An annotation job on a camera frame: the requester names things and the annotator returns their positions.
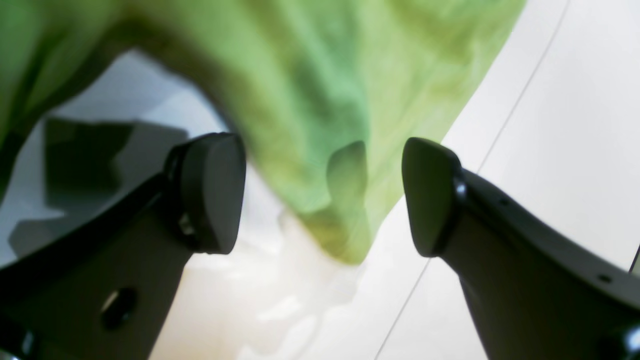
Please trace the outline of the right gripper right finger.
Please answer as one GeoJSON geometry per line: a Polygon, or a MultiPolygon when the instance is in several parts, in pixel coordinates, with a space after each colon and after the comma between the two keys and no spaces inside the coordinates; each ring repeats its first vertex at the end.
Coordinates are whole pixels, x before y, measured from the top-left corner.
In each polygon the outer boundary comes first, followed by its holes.
{"type": "Polygon", "coordinates": [[[490,360],[637,360],[639,278],[567,239],[455,153],[410,137],[414,248],[457,274],[490,360]]]}

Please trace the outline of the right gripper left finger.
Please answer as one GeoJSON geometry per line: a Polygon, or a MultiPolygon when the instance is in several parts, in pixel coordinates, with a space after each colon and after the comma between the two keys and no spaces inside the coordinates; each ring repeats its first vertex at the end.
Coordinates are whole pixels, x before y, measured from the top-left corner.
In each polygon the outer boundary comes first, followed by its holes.
{"type": "Polygon", "coordinates": [[[228,255],[246,152],[237,134],[172,149],[165,170],[1,271],[1,357],[146,360],[195,253],[228,255]]]}

